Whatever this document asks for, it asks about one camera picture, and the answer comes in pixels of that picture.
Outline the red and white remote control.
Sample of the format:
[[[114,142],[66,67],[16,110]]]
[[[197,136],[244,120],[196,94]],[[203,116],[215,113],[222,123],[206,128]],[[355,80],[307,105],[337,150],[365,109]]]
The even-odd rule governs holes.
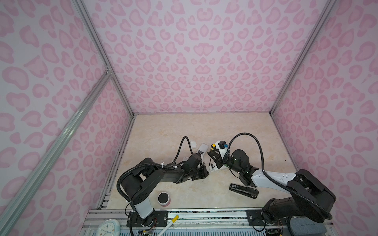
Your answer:
[[[199,146],[199,148],[197,150],[197,153],[199,153],[200,155],[205,155],[206,152],[207,152],[207,150],[208,150],[208,148],[209,148],[209,146],[207,144],[202,143]]]

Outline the black yellow handled screwdriver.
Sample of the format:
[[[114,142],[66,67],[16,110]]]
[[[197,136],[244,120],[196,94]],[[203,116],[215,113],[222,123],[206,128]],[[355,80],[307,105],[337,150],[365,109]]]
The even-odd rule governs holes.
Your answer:
[[[208,152],[208,155],[210,156],[210,161],[213,161],[216,164],[217,153],[216,153],[216,145],[215,144],[211,145],[210,151]]]

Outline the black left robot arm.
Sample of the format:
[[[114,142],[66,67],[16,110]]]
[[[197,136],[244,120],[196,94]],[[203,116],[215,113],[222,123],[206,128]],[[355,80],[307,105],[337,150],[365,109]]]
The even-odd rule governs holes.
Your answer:
[[[150,226],[156,216],[149,195],[159,183],[180,184],[205,179],[209,174],[199,153],[179,163],[159,164],[151,158],[145,158],[120,175],[116,189],[132,208],[130,225],[133,225],[134,220],[143,226]]]

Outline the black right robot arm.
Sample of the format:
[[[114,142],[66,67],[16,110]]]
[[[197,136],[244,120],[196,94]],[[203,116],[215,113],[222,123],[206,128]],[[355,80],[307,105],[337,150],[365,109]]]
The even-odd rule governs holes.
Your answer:
[[[249,157],[241,149],[230,154],[227,148],[213,147],[208,155],[218,169],[227,167],[238,173],[242,185],[231,184],[232,190],[252,198],[258,196],[258,188],[290,194],[287,198],[268,200],[260,213],[264,223],[271,225],[282,218],[295,216],[305,216],[317,223],[332,219],[330,211],[336,196],[309,171],[300,169],[296,173],[277,173],[261,170],[250,164]]]

